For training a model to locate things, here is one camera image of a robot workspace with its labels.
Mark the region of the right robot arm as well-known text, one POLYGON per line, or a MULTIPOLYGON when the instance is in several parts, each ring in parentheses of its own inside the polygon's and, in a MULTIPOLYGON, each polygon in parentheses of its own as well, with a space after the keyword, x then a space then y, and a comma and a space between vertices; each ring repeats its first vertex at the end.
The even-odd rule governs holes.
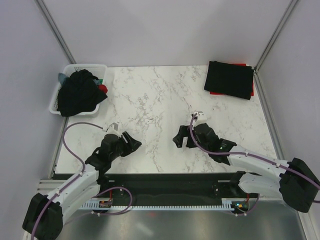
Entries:
POLYGON ((235 197, 244 193, 282 198, 296 211, 307 213, 320 190, 316 175, 299 159, 269 158, 249 151, 233 141, 218 137, 207 123, 181 125, 172 141, 177 148, 187 139, 187 148, 198 147, 215 162, 246 169, 235 174, 229 191, 235 197))

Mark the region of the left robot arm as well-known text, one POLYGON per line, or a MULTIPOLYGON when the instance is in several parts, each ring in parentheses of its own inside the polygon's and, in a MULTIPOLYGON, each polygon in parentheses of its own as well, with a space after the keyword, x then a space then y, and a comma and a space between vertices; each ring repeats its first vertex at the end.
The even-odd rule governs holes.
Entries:
POLYGON ((109 193, 110 185, 104 179, 112 162, 134 153, 141 145, 126 131, 107 133, 78 173, 51 192, 32 197, 22 223, 23 230, 39 240, 55 240, 86 201, 109 193))

